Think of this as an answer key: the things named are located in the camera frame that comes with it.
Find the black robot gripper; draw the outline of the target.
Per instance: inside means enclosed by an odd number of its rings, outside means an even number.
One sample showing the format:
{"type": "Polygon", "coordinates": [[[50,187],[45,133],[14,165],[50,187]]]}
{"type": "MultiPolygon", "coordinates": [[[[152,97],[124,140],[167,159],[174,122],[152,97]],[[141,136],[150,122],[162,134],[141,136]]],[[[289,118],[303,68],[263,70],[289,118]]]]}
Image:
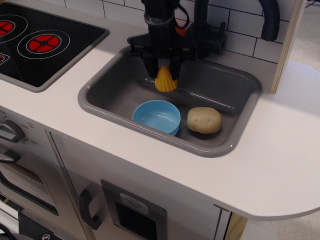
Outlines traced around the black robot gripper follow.
{"type": "Polygon", "coordinates": [[[192,38],[180,36],[176,26],[152,27],[148,33],[131,36],[127,39],[130,55],[143,59],[148,75],[155,78],[158,74],[158,58],[171,59],[169,71],[173,80],[177,80],[182,63],[196,59],[196,43],[192,38]]]}

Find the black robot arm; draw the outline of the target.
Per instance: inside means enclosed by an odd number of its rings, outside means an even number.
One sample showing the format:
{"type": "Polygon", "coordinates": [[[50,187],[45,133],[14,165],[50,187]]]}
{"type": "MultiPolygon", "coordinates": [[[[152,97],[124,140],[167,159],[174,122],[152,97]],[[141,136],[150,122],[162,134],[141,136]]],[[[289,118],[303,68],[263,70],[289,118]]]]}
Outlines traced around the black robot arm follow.
{"type": "Polygon", "coordinates": [[[196,57],[195,43],[177,32],[179,26],[175,9],[186,10],[178,0],[143,0],[142,3],[148,33],[127,39],[130,54],[143,59],[146,71],[152,78],[158,74],[158,59],[169,59],[169,72],[172,79],[177,80],[183,61],[196,57]]]}

